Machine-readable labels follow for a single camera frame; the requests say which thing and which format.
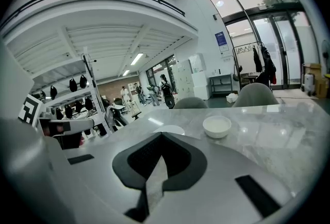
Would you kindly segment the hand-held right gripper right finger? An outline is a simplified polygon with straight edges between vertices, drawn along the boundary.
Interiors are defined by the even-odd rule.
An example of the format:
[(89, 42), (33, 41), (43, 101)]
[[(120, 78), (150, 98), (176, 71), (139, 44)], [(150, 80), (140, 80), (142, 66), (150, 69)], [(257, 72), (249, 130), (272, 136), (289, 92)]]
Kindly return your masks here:
[(231, 148), (177, 134), (162, 138), (169, 174), (161, 224), (253, 224), (291, 199), (277, 177)]

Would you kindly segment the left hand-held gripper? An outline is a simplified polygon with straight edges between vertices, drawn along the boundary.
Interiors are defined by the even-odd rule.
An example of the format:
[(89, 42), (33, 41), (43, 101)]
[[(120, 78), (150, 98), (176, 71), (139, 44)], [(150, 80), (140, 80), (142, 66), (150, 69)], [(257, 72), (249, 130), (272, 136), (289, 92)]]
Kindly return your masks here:
[[(24, 123), (36, 127), (37, 120), (40, 116), (40, 109), (43, 103), (33, 97), (27, 95), (18, 119)], [(44, 136), (54, 137), (60, 135), (73, 135), (93, 128), (93, 119), (77, 119), (77, 120), (51, 120), (41, 118), (39, 123)]]

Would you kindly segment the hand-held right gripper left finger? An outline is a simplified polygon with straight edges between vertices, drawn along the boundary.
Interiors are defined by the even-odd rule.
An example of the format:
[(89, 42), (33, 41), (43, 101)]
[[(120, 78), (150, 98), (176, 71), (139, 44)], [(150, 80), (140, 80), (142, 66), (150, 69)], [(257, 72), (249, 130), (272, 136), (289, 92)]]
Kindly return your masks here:
[(138, 138), (67, 149), (64, 154), (69, 160), (89, 155), (90, 159), (72, 164), (74, 172), (117, 213), (143, 223), (150, 214), (146, 178), (131, 167), (129, 156), (157, 136), (159, 133), (147, 133)]

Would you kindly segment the white plate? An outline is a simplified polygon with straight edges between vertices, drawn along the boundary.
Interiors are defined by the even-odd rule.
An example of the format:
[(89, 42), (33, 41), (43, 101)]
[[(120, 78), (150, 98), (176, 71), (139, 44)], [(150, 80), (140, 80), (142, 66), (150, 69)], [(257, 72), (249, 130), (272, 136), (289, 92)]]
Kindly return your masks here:
[(174, 133), (178, 135), (185, 135), (184, 129), (182, 129), (180, 126), (177, 125), (165, 125), (162, 127), (159, 127), (158, 129), (154, 130), (154, 133), (156, 132), (167, 132), (167, 133)]

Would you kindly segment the cream bowl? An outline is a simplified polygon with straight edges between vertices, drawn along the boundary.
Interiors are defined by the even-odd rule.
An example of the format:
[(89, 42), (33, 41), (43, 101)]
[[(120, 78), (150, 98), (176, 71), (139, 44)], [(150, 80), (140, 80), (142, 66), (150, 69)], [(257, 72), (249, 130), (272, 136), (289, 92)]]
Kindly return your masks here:
[(204, 132), (207, 136), (220, 139), (226, 137), (232, 127), (232, 122), (224, 116), (212, 116), (203, 121)]

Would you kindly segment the grey upholstered chair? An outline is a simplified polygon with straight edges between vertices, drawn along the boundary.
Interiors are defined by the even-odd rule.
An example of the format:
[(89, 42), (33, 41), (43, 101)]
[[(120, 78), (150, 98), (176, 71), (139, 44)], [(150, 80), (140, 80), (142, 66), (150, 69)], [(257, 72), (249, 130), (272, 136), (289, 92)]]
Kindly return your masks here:
[(204, 100), (198, 97), (187, 97), (180, 99), (175, 103), (174, 109), (205, 109), (208, 105)]
[(277, 105), (279, 102), (271, 89), (261, 83), (251, 83), (244, 86), (232, 107), (250, 107)]

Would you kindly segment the white stacked storage boxes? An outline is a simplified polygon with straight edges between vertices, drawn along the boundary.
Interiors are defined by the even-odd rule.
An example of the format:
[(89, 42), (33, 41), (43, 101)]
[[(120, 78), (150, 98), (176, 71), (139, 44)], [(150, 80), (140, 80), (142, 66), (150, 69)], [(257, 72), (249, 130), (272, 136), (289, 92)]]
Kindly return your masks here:
[(208, 100), (210, 98), (210, 84), (205, 72), (201, 71), (192, 73), (192, 80), (195, 97), (198, 97), (202, 100)]

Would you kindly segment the dark hanging jacket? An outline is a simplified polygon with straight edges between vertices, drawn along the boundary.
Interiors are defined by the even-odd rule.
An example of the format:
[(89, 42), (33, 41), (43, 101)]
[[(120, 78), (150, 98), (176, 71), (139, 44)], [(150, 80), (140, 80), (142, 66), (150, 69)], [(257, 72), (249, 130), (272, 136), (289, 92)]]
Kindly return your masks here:
[(257, 82), (262, 83), (270, 88), (271, 84), (276, 84), (276, 67), (268, 50), (264, 46), (261, 47), (261, 54), (265, 64), (265, 69), (258, 76)]

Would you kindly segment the black hanging coat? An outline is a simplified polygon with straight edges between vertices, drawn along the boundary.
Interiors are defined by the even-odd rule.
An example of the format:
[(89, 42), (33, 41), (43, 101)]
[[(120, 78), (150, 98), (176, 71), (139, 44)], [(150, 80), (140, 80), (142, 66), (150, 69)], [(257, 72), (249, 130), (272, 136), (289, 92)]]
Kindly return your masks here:
[(259, 55), (258, 55), (257, 50), (255, 49), (255, 47), (253, 47), (253, 58), (254, 58), (254, 63), (255, 63), (255, 67), (256, 67), (256, 72), (261, 73), (262, 72), (262, 65), (261, 65), (261, 61), (260, 61)]

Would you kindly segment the metal clothes rack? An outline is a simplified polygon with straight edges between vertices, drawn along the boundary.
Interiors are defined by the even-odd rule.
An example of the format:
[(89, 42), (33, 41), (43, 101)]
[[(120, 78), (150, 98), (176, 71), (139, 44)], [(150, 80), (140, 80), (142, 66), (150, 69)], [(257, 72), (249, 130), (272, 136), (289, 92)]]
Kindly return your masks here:
[(256, 72), (253, 58), (253, 47), (257, 50), (262, 65), (262, 72), (264, 71), (265, 64), (261, 54), (262, 46), (265, 47), (263, 42), (257, 41), (233, 48), (235, 62), (234, 80), (239, 82), (240, 88), (251, 83), (257, 83), (257, 78), (260, 75), (259, 72)]

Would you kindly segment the white suitcase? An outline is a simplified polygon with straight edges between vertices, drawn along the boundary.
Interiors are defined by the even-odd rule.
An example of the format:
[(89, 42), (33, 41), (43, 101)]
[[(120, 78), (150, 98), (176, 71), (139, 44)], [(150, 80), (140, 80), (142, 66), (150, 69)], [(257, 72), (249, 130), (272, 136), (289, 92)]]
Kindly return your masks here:
[(304, 75), (304, 82), (302, 84), (302, 91), (307, 93), (308, 96), (315, 95), (315, 76), (312, 73)]

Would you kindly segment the cardboard box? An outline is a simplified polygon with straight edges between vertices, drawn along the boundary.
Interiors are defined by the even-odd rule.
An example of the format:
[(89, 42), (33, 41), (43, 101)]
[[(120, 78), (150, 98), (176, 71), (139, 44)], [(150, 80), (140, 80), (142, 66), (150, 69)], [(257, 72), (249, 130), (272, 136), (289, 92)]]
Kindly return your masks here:
[(327, 98), (329, 89), (329, 79), (328, 78), (320, 78), (316, 79), (316, 97), (318, 99)]
[(310, 73), (314, 75), (321, 75), (321, 65), (319, 63), (304, 63), (305, 74)]

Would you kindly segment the black standing fan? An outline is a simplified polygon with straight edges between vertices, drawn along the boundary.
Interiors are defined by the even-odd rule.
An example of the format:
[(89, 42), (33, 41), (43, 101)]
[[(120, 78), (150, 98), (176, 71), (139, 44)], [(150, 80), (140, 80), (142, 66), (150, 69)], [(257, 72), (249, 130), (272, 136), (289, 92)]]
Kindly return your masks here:
[(325, 63), (330, 63), (330, 42), (323, 40), (321, 44), (322, 57)]

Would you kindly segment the white wall board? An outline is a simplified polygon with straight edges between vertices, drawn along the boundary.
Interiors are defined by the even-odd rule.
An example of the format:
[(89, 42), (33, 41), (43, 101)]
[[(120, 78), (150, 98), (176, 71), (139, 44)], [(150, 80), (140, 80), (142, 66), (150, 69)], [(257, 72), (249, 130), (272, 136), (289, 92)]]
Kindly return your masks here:
[(198, 73), (206, 70), (206, 64), (202, 53), (196, 53), (189, 56), (189, 62), (192, 73)]

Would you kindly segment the blue wall poster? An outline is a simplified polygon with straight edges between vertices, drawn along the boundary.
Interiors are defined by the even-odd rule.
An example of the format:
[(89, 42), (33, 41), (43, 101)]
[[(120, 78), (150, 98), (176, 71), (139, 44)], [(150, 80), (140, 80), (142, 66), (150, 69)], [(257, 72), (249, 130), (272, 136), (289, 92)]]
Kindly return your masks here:
[(218, 46), (227, 45), (227, 41), (226, 41), (224, 33), (222, 31), (219, 33), (216, 33), (215, 37), (216, 37)]

